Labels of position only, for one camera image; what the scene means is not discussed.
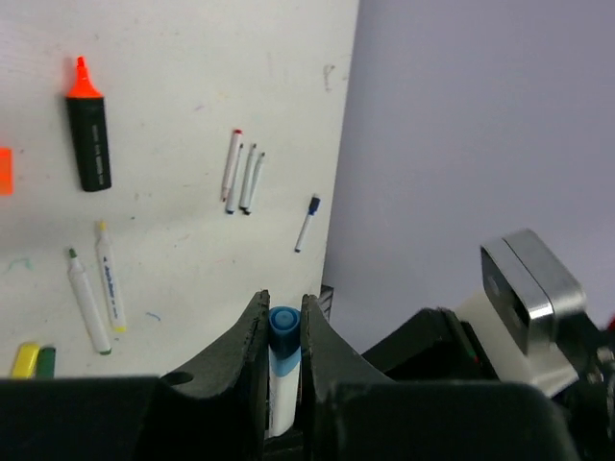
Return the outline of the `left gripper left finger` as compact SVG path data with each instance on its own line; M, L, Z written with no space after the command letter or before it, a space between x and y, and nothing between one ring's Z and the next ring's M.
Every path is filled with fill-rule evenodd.
M160 380L158 454L168 460L259 460L268 390L269 293Z

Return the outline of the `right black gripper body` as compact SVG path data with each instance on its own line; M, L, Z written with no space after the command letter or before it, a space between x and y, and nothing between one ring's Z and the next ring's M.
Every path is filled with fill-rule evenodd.
M362 357L396 381L493 380L470 324L447 308L423 308Z

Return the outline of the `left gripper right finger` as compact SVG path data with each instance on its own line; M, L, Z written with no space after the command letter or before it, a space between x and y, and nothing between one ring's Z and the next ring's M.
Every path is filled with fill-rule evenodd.
M339 384L392 384L331 327L314 295L301 305L302 429L304 458L319 460L326 441L325 404Z

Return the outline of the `light blue capped pen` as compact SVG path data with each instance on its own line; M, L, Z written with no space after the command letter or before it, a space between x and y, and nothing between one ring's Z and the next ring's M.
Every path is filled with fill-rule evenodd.
M301 350L297 349L285 359L279 359L269 350L269 438L287 432L294 424L299 381Z

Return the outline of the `light blue pen cap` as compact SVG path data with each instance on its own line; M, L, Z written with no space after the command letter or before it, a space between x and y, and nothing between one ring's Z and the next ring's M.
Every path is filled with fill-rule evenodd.
M270 360L275 376L291 373L301 360L301 313L289 306L269 310L268 338Z

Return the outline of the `green marker pen body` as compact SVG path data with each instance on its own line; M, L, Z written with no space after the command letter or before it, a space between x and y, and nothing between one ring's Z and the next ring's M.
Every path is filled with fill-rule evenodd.
M110 355L112 351L111 342L101 319L86 269L74 248L68 249L68 256L68 277L92 346L98 354Z

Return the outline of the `yellow marker pen body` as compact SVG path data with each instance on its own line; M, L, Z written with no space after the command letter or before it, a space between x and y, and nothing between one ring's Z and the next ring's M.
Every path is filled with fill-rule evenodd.
M98 223L96 252L102 275L111 327L117 332L125 332L128 325L114 268L111 238L105 221L100 221Z

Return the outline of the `green pen cap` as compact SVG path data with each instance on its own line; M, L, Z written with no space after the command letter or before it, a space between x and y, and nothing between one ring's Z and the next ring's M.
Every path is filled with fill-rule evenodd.
M45 346L40 349L37 356L36 378L53 378L56 367L56 349Z

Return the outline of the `black capped pen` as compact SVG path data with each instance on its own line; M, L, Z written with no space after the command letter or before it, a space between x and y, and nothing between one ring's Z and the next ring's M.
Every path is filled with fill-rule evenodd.
M237 150L236 161L234 165L234 172L233 172L232 182L231 182L231 188L230 188L230 191L229 191L229 194L226 200L226 205L225 205L225 212L229 215L233 215L235 213L234 200L235 200L235 194L236 194L236 184L237 184L237 178L238 178L238 172L239 172L239 164L240 164L241 157L242 157L242 151L243 151L243 143L240 143L238 146L238 150Z

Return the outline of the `yellow pen cap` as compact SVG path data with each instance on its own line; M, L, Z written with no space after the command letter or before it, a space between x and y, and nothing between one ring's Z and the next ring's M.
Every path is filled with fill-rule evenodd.
M36 372L39 351L40 345L38 343L28 342L21 344L15 355L11 377L23 379L33 377Z

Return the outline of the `red capped marker pen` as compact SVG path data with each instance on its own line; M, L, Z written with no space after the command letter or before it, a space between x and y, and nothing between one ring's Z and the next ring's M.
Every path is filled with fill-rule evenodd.
M239 151L241 149L241 140L243 136L243 131L240 129L234 129L231 137L229 152L227 155L227 162L225 166L224 177L222 181L221 188L221 201L226 202L228 196L230 194L230 190L232 187L233 176L237 164L237 159L239 156Z

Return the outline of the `orange highlighter cap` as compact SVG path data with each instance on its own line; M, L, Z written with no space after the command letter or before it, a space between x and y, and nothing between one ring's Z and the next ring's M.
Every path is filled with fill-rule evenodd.
M0 148L0 195L13 194L13 165L12 150L7 147Z

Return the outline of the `black orange highlighter body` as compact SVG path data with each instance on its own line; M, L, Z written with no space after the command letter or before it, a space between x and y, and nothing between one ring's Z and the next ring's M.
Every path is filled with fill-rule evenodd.
M83 56L76 59L75 80L65 95L65 103L81 188L84 192L110 189L105 98L91 82Z

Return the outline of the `dark blue capped pen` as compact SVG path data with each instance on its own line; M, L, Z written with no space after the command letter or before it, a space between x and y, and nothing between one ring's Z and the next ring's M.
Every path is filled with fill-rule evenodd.
M253 143L250 146L249 154L246 160L246 167L244 172L241 196L239 201L239 208L242 211L246 211L248 208L248 201L251 196L252 182L253 182L253 171L257 159L258 153L258 145Z

